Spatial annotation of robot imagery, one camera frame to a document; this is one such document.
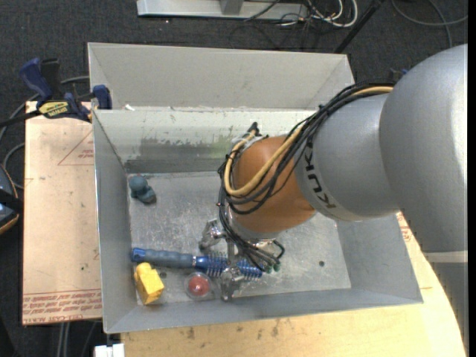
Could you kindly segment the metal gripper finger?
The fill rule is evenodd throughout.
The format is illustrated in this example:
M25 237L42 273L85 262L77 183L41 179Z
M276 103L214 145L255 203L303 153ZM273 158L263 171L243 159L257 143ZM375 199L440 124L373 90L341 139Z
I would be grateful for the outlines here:
M226 268L220 276L221 298L224 301L231 300L242 282L243 275L237 267Z
M217 219L207 221L204 230L202 231L202 238L199 241L199 249L202 251L208 250L217 245L225 238L225 233Z

